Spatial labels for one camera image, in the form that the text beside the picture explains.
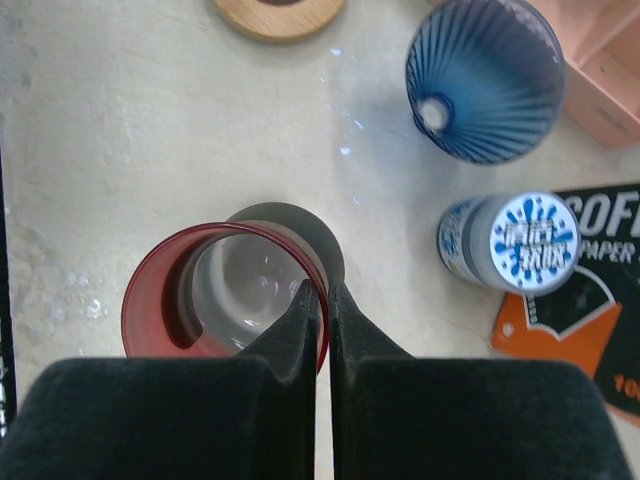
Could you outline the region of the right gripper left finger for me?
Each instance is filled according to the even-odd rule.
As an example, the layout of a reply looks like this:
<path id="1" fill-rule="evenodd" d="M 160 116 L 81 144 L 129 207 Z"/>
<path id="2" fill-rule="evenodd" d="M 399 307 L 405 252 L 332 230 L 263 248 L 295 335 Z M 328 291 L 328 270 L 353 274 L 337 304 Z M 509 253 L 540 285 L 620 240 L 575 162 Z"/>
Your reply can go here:
<path id="1" fill-rule="evenodd" d="M 310 479 L 319 298 L 228 358 L 75 358 L 30 388 L 5 479 Z"/>

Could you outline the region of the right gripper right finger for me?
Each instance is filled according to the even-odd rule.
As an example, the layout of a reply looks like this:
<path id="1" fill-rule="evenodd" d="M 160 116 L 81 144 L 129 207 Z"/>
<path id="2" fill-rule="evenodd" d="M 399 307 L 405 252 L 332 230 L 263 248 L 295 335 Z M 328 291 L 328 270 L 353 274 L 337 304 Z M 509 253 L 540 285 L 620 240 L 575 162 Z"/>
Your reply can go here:
<path id="1" fill-rule="evenodd" d="M 594 383 L 556 361 L 416 358 L 329 293 L 338 479 L 628 479 Z"/>

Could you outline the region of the blue glass dripper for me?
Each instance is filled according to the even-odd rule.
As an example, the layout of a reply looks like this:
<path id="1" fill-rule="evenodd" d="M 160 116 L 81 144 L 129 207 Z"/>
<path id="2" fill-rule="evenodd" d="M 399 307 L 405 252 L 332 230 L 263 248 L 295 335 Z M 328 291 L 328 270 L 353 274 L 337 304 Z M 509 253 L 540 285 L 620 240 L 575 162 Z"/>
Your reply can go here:
<path id="1" fill-rule="evenodd" d="M 446 1 L 416 31 L 405 85 L 417 129 L 445 153 L 496 165 L 533 151 L 562 110 L 567 67 L 527 1 Z"/>

